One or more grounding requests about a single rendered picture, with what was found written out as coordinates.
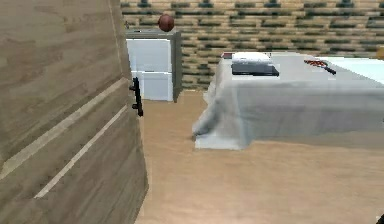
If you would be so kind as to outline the grey white chest of drawers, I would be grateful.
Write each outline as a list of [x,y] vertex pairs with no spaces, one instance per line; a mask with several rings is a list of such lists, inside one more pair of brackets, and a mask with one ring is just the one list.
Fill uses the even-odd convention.
[[146,100],[177,102],[182,91],[181,32],[134,29],[126,32],[133,77]]

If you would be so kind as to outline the black laptop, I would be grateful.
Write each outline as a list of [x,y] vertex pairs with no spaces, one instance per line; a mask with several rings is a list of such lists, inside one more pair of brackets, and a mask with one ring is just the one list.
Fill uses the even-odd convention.
[[231,65],[233,75],[276,76],[279,71],[270,63],[234,63]]

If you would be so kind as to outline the white pillow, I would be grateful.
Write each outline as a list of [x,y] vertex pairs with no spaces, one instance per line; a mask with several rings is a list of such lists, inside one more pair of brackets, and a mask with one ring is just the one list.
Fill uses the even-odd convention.
[[232,55],[234,63],[267,63],[271,59],[261,52],[236,52]]

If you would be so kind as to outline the brown basketball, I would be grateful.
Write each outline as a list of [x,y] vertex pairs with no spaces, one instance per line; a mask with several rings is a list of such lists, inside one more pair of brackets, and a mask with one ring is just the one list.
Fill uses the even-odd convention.
[[164,32],[170,32],[174,28],[174,18],[168,14],[163,14],[158,19],[158,26]]

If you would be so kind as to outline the bed with grey cover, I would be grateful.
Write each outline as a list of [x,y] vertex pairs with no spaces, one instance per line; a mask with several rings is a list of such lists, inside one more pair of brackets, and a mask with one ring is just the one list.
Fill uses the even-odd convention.
[[266,53],[276,76],[233,75],[221,59],[204,94],[207,108],[192,126],[198,149],[244,149],[254,141],[384,149],[384,81],[311,55]]

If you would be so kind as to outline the light wooden room door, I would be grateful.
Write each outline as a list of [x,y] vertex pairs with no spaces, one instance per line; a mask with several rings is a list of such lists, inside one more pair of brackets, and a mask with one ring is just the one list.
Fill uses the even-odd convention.
[[134,224],[148,190],[120,0],[0,0],[0,224]]

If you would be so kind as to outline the red tennis racket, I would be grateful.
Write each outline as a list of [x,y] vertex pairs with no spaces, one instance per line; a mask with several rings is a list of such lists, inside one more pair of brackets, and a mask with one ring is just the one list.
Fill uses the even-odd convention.
[[336,75],[336,73],[337,73],[335,70],[331,69],[327,63],[320,61],[320,60],[304,60],[304,63],[311,65],[311,66],[320,67],[320,68],[326,70],[327,72],[331,73],[332,75]]

